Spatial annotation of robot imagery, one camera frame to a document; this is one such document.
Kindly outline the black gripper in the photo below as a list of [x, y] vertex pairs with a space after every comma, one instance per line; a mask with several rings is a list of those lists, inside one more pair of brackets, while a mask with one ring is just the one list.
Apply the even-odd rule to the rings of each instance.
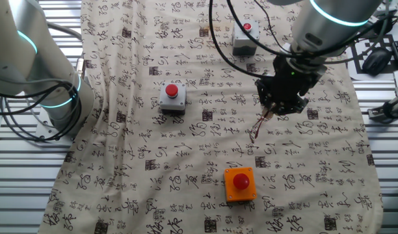
[[262, 118], [272, 118], [273, 109], [277, 115], [301, 113], [308, 99], [304, 95], [313, 88], [325, 74], [327, 67], [309, 59], [277, 56], [273, 62], [275, 74], [255, 82]]

